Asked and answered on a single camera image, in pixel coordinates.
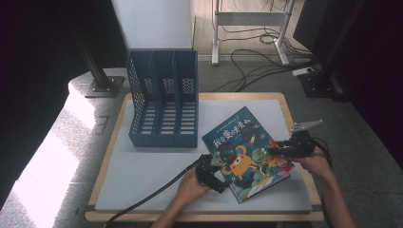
gray floor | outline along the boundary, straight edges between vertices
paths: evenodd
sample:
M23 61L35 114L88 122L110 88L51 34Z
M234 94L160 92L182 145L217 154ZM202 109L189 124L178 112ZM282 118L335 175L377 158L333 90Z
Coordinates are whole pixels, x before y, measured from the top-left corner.
M263 65L262 70L274 68L265 62L240 62L245 73ZM124 68L105 72L126 77ZM231 62L199 62L200 92L240 77ZM103 227L87 221L84 212L129 84L126 79L116 98L86 99L91 81L89 73L71 81L65 108L0 212L0 227ZM291 71L266 76L243 92L281 92L295 122L323 120L310 132L329 144L358 227L403 227L403 172L352 104L306 98ZM324 222L312 225L327 227Z

metal stand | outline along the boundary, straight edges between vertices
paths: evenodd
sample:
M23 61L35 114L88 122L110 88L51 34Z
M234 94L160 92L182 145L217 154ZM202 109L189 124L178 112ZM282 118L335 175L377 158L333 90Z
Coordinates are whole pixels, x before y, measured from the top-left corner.
M63 2L65 7L68 9L68 3ZM92 58L91 52L86 46L86 42L80 30L77 28L77 24L74 20L73 13L68 10L67 15L67 26L71 31L71 35L75 40L81 54L83 55L86 66L94 77L94 81L90 85L86 98L114 98L116 97L119 88L124 81L124 76L112 76L106 77L104 70L96 64Z
M274 26L281 27L278 39L275 42L279 58L284 65L290 62L282 48L282 40L290 22L295 0L291 0L285 12L220 12L220 0L216 0L214 16L214 39L212 64L219 64L219 26Z

electrical outlet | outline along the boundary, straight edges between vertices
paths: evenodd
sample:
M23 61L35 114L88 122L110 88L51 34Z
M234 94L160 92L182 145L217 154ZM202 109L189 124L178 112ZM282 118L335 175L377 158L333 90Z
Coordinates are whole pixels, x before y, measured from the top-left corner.
M312 72L314 72L314 70L310 67L296 69L296 70L293 70L293 76L299 76L302 74L307 74L307 73L312 73Z

slotted compartment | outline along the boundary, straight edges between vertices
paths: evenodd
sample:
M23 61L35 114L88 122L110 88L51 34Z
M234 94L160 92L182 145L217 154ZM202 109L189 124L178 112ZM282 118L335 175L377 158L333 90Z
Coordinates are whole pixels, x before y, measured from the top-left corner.
M127 59L134 104L129 137L140 147L197 147L197 51L137 50Z

book cover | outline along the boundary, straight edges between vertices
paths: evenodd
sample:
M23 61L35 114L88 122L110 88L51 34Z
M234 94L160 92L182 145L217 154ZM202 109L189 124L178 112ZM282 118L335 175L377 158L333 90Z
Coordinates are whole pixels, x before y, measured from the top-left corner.
M221 169L241 203L290 175L293 164L269 147L278 146L270 134L245 106L202 136L212 155L219 153Z

